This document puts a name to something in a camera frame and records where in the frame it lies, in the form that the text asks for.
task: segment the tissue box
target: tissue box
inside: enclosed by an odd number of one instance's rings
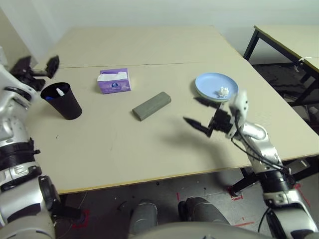
[[[98,85],[102,94],[130,91],[131,84],[127,68],[100,71]]]

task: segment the gray floor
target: gray floor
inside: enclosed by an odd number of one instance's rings
[[[290,84],[288,87],[274,88],[291,94],[294,92],[293,96],[301,94],[309,84],[306,82],[300,85],[303,72],[293,71],[293,68],[272,66],[257,67],[256,70],[272,85]],[[299,107],[295,110],[301,117],[307,118],[307,108]],[[230,224],[257,231],[266,209],[260,185],[256,184],[243,191],[242,198],[232,198],[226,191],[227,186],[241,178],[241,171],[234,169],[91,191],[87,194],[71,194],[67,205],[78,207],[81,204],[81,209],[89,211],[88,223],[83,228],[71,228],[68,221],[61,220],[56,225],[56,235],[64,239],[126,239],[131,211],[141,199],[150,199],[157,205],[159,224],[165,224],[178,221],[178,202],[191,196],[204,197],[210,201]],[[300,185],[310,213],[319,226],[319,175],[302,180]],[[261,233],[270,235],[266,222],[263,223]]]

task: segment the gray block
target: gray block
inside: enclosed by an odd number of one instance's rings
[[[170,96],[165,92],[161,92],[158,95],[150,98],[148,101],[144,102],[143,104],[135,107],[133,109],[133,113],[136,117],[142,121],[149,117],[150,115],[154,114],[156,111],[161,109],[162,107],[166,106],[168,103],[171,102]]]

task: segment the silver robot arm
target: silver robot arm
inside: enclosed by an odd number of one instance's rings
[[[222,105],[195,98],[201,104],[217,108],[209,126],[185,118],[195,129],[211,136],[213,130],[222,131],[226,138],[241,142],[252,164],[254,173],[263,188],[263,197],[269,207],[267,221],[276,238],[294,238],[303,233],[318,232],[299,192],[294,188],[294,180],[283,166],[276,148],[270,143],[265,128],[246,121],[249,102],[246,91],[234,95],[229,101],[231,115]]]
[[[30,57],[20,59],[8,72],[0,64],[0,238],[55,238],[52,215],[59,197],[48,176],[42,176],[33,140],[24,121],[45,80],[58,69],[51,58],[45,71],[35,72]]]

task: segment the pen holder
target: pen holder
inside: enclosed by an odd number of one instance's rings
[[[49,85],[41,92],[41,98],[52,105],[67,120],[76,119],[82,114],[82,109],[68,83],[59,82]]]

